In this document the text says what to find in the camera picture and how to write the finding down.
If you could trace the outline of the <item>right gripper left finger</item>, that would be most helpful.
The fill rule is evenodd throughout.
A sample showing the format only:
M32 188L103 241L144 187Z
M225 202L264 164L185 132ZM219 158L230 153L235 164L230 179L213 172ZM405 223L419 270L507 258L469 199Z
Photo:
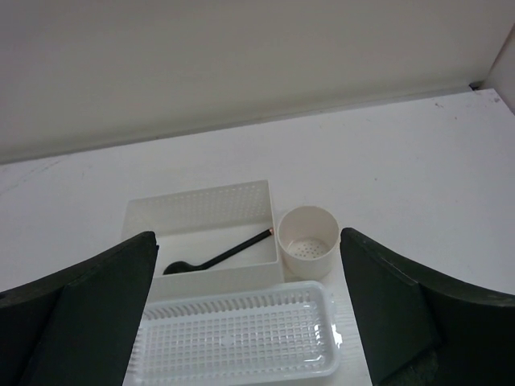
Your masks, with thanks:
M121 385L158 245L141 232L1 293L3 385Z

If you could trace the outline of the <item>black spoon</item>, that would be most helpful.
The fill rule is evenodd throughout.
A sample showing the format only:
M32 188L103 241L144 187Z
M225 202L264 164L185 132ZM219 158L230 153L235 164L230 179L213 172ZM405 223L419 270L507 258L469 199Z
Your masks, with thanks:
M211 267L220 264L223 261L228 260L230 257L237 255L238 253L252 247L253 245L271 237L274 234L274 229L269 228L259 234L249 238L248 240L234 246L233 248L221 253L220 255L213 257L212 259L205 261L200 265L192 265L186 261L176 261L169 264L163 271L163 275L171 275L178 273L190 273L197 271L205 271Z

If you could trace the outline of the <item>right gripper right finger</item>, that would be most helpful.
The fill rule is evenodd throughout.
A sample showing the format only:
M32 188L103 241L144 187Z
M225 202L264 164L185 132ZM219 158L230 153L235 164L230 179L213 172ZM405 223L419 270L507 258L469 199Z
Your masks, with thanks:
M514 296L450 277L353 228L340 254L374 385L512 385Z

